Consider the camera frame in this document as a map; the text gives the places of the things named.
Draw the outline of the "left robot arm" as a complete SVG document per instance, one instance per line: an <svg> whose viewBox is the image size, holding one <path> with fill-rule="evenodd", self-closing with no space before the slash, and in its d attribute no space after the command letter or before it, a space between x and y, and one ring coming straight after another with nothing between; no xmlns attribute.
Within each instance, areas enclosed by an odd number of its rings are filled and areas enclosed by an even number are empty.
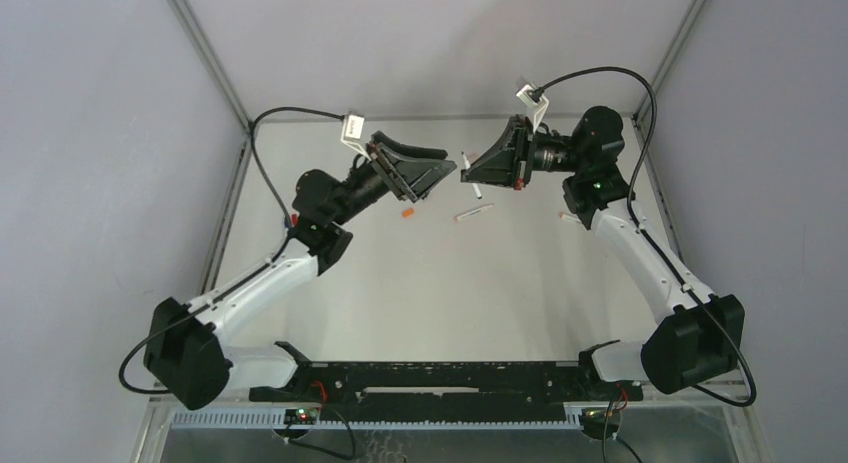
<svg viewBox="0 0 848 463"><path fill-rule="evenodd" d="M143 363L185 408L201 409L227 390L286 386L309 362L302 353L284 342L236 347L234 337L342 258L353 239L344 224L387 194L415 203L457 168L443 149L404 145L381 131L365 158L343 180L305 172L292 203L297 222L252 268L185 304L168 298L155 308Z"/></svg>

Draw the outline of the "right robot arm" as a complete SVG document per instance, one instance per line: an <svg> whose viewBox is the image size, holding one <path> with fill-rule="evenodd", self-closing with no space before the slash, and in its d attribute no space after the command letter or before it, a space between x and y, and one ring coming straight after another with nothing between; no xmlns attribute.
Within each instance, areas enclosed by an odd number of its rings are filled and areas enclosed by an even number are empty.
<svg viewBox="0 0 848 463"><path fill-rule="evenodd" d="M564 172L569 212L619 260L646 300L656 328L643 342L584 351L598 379L648 381L664 394L694 388L740 367L745 312L719 296L655 235L618 167L623 120L595 106L571 134L509 118L498 140L461 171L464 183L523 189L536 172Z"/></svg>

